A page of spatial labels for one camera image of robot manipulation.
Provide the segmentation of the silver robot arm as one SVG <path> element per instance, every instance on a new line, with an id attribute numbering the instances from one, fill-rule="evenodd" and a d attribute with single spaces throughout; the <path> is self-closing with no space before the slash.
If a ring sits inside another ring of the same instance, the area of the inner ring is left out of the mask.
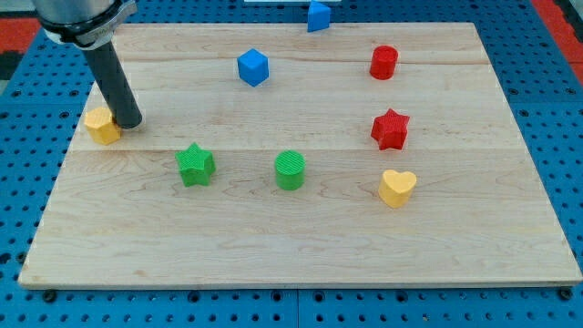
<path id="1" fill-rule="evenodd" d="M 82 50 L 97 85 L 123 129 L 142 114 L 113 46 L 115 30 L 138 11 L 134 0 L 33 0 L 38 20 L 55 43 Z"/>

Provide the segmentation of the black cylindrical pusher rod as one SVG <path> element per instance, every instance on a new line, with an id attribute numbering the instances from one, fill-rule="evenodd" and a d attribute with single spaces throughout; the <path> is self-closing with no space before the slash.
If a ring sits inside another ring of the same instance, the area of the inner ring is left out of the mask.
<path id="1" fill-rule="evenodd" d="M 142 114 L 113 44 L 86 50 L 84 56 L 113 119 L 123 129 L 139 126 Z"/>

